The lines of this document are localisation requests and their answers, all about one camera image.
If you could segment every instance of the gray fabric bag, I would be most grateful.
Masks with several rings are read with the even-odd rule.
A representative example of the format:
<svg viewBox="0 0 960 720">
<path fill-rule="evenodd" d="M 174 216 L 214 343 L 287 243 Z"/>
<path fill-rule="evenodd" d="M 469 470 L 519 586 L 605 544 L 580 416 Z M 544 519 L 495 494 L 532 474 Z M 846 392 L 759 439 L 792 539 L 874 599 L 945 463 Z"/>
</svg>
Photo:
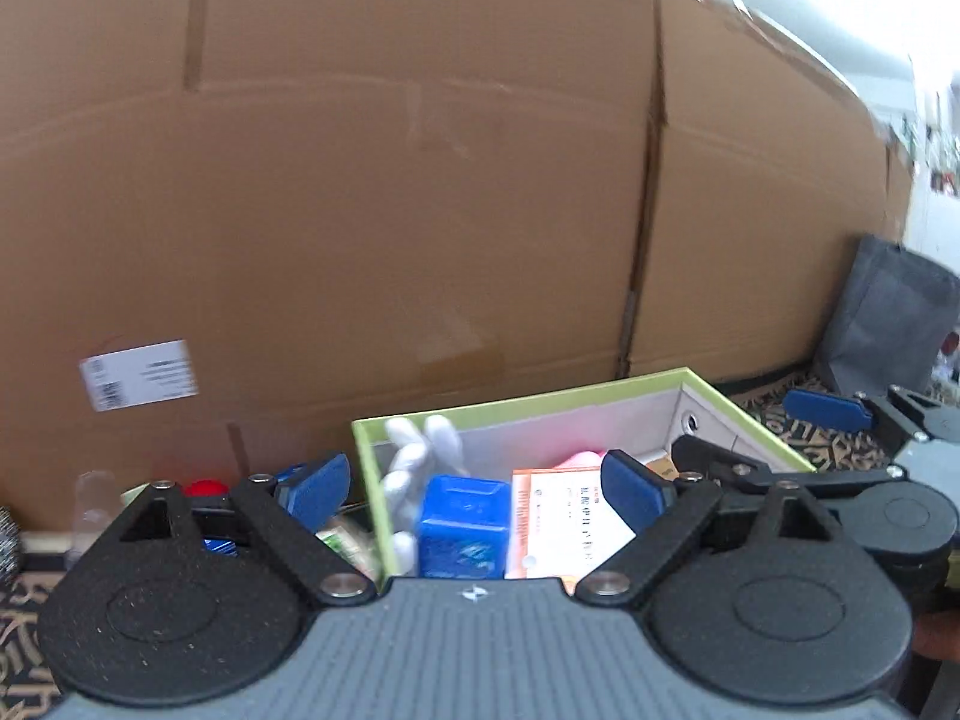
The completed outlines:
<svg viewBox="0 0 960 720">
<path fill-rule="evenodd" d="M 867 235 L 817 349 L 814 371 L 847 397 L 885 394 L 892 384 L 923 392 L 957 317 L 960 277 Z"/>
</svg>

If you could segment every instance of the blue plastic box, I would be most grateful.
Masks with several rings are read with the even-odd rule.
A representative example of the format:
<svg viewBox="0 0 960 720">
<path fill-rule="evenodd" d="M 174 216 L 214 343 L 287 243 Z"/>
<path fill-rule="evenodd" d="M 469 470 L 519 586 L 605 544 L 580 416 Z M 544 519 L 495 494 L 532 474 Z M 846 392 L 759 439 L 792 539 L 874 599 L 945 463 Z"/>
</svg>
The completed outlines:
<svg viewBox="0 0 960 720">
<path fill-rule="evenodd" d="M 510 485 L 435 476 L 424 495 L 419 574 L 435 579 L 497 579 L 507 565 Z"/>
</svg>

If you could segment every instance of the green box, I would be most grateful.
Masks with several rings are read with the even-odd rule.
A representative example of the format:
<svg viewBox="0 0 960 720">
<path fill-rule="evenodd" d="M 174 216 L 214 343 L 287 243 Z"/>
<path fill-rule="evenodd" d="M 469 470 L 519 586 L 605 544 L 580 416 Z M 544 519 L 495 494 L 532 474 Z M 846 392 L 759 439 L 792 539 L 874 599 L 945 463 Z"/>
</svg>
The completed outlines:
<svg viewBox="0 0 960 720">
<path fill-rule="evenodd" d="M 395 447 L 384 425 L 391 416 L 406 416 L 422 428 L 431 413 L 456 426 L 474 475 L 506 482 L 514 469 L 550 467 L 584 449 L 622 449 L 643 459 L 691 432 L 766 461 L 774 470 L 814 470 L 688 368 L 435 412 L 359 419 L 353 423 L 353 436 L 387 575 L 397 573 L 397 564 L 380 479 Z"/>
</svg>

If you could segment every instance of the white label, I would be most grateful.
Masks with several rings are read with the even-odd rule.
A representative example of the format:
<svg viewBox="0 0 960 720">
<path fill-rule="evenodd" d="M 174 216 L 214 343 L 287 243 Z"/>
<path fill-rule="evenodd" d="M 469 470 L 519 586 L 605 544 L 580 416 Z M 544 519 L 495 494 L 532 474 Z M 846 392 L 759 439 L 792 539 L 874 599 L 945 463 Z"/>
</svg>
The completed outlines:
<svg viewBox="0 0 960 720">
<path fill-rule="evenodd" d="M 80 363 L 80 373 L 98 412 L 197 394 L 184 341 L 90 357 Z"/>
</svg>

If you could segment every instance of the cardboard wall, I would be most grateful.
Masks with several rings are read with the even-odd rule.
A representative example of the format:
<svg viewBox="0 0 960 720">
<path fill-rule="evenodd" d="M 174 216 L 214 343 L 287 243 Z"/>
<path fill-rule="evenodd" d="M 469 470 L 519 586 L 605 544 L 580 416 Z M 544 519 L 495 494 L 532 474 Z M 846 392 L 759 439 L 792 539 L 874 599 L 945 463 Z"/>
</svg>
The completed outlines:
<svg viewBox="0 0 960 720">
<path fill-rule="evenodd" d="M 613 376 L 651 0 L 0 0 L 0 502 Z M 183 338 L 200 393 L 78 364 Z"/>
<path fill-rule="evenodd" d="M 741 15 L 659 6 L 665 115 L 630 371 L 724 381 L 808 360 L 858 238 L 890 213 L 883 143 L 852 93 Z"/>
</svg>

